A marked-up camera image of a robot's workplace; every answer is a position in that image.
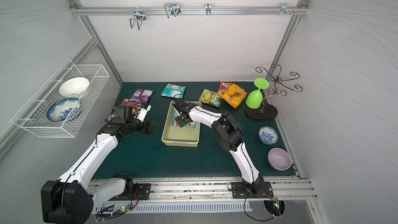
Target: yellow snack bag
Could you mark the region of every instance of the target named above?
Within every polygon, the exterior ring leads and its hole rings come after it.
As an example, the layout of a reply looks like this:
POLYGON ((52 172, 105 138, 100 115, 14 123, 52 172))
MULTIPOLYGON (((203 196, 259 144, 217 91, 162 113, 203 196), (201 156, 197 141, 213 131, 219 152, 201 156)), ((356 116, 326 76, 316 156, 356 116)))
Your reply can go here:
POLYGON ((233 108, 238 107, 243 100, 246 98, 246 92, 240 88, 238 85, 233 84, 230 86, 225 93, 222 95, 222 98, 228 102, 233 108))

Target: purple bowl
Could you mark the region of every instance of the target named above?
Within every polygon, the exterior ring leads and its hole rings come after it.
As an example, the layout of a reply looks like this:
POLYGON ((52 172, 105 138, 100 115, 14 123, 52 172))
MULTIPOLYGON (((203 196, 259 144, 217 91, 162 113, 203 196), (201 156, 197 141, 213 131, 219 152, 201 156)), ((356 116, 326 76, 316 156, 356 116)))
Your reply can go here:
POLYGON ((287 170, 292 166, 292 159, 289 154, 281 148, 273 148, 268 152, 269 164, 277 170, 287 170))

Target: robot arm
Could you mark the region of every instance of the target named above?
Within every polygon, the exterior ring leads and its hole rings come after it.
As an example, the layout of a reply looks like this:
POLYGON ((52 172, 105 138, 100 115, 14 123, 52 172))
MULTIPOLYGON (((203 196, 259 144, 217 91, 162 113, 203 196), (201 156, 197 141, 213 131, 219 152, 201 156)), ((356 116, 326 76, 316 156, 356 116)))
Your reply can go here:
POLYGON ((196 104, 187 104, 180 98, 174 101, 173 106, 179 113, 176 121, 180 127, 189 122, 198 121, 214 130, 220 146, 230 152, 235 159, 246 185, 246 191, 256 194, 264 179, 251 161, 246 150, 242 130, 231 113, 211 112, 196 104))
POLYGON ((132 107, 117 106, 115 117, 97 133, 96 139, 77 162, 57 181, 41 189, 43 220, 47 223, 83 224, 93 208, 122 193, 132 194, 132 179, 112 178, 87 191, 98 167, 123 138, 132 132, 151 135, 157 124, 144 121, 150 105, 132 115, 132 107))

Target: plastic basket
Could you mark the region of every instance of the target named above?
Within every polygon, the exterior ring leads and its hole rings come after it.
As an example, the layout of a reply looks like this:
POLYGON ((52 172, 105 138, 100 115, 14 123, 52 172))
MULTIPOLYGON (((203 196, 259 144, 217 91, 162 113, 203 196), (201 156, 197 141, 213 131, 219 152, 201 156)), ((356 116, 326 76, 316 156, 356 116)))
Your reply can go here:
MULTIPOLYGON (((201 102, 191 101, 191 103, 202 106, 201 102)), ((200 123, 196 122, 195 128, 192 127, 174 127, 173 121, 173 101, 170 102, 167 112, 166 123, 164 124, 162 142, 167 146, 198 147, 200 123)))

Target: blue and white plate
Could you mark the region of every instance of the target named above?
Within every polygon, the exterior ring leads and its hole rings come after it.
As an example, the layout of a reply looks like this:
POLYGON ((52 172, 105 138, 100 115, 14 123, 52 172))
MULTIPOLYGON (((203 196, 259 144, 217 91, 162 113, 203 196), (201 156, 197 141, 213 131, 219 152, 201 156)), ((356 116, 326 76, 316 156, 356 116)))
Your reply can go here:
POLYGON ((272 127, 261 127, 258 136, 265 144, 275 144, 279 139, 278 132, 272 127))
POLYGON ((80 102, 77 102, 78 100, 79 99, 77 98, 67 98, 55 103, 48 110, 47 119, 54 122, 59 122, 64 121, 71 111, 72 113, 70 115, 75 115, 76 113, 78 113, 80 108, 80 102))

